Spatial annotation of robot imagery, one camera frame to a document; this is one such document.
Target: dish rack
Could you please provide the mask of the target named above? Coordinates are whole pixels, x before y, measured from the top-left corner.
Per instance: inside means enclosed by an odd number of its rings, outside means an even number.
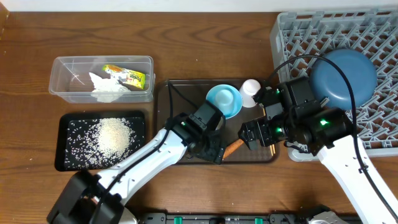
[[[398,155],[398,10],[283,12],[271,30],[274,68],[302,54],[353,49],[377,71],[373,97],[356,109],[358,136],[369,157]],[[279,72],[279,81],[310,75],[315,58],[301,58]],[[352,119],[352,111],[346,112]],[[306,145],[295,143],[307,150]],[[318,160],[289,148],[294,161]]]

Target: yellow wrapper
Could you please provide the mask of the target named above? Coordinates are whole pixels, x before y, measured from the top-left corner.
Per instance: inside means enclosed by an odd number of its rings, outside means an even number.
[[[110,74],[112,78],[121,80],[123,83],[144,89],[145,74],[115,65],[104,65],[103,71]]]

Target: wooden table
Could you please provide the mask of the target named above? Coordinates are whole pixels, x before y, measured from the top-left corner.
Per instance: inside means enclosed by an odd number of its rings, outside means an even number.
[[[48,92],[54,58],[150,55],[157,83],[188,78],[264,78],[273,70],[269,32],[276,13],[12,12],[0,40],[0,222],[44,223],[73,174],[53,161],[58,121],[71,111],[140,109],[152,103],[69,104]],[[373,159],[395,194],[395,157]],[[180,213],[267,213],[325,204],[354,209],[318,162],[169,167],[138,191],[130,208]]]

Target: crumpled paper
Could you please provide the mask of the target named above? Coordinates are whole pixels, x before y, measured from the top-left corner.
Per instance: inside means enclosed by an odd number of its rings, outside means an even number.
[[[94,83],[94,90],[91,96],[95,97],[98,102],[110,103],[123,96],[120,93],[130,92],[127,87],[122,86],[115,78],[101,78],[91,72],[89,72],[89,75]]]

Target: black tray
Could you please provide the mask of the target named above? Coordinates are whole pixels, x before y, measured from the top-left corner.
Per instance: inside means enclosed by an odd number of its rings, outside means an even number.
[[[171,80],[170,82],[189,100],[200,106],[203,104],[208,91],[216,85],[228,84],[237,89],[241,87],[246,79],[230,79],[230,80]],[[173,96],[173,111],[174,116],[180,113],[193,113],[195,109],[187,103],[184,99],[172,90]],[[170,103],[167,83],[157,85],[155,92],[155,110],[154,115],[154,136],[164,127],[166,119],[170,115]],[[231,144],[238,139],[238,131],[242,123],[252,119],[263,116],[263,110],[260,106],[253,108],[242,108],[242,110],[233,118],[228,119],[226,122],[225,130],[221,137],[227,144]],[[271,155],[269,147],[261,147],[258,143],[259,149],[257,151],[250,151],[245,144],[243,144],[234,153],[228,156],[223,164],[255,164],[255,163],[268,163],[274,161],[279,155],[279,148],[275,145],[275,154]],[[177,162],[180,165],[195,165],[195,164],[209,164],[209,162],[201,159],[193,158],[188,159],[188,156],[183,157]]]
[[[130,128],[134,131],[136,135],[135,141],[130,144],[128,154],[136,152],[139,148],[145,144],[145,119],[144,113],[141,111],[104,111],[104,112],[89,112],[89,113],[70,113],[65,114],[60,119],[60,125],[58,130],[58,141],[57,141],[57,151],[55,153],[54,166],[58,171],[72,171],[81,170],[82,168],[76,165],[71,166],[71,162],[66,164],[66,158],[71,159],[71,150],[68,150],[67,138],[68,127],[71,121],[83,121],[83,120],[93,120],[93,119],[103,119],[103,118],[126,118],[128,121],[134,121],[131,123]],[[80,132],[83,132],[88,124],[80,124],[83,128]]]

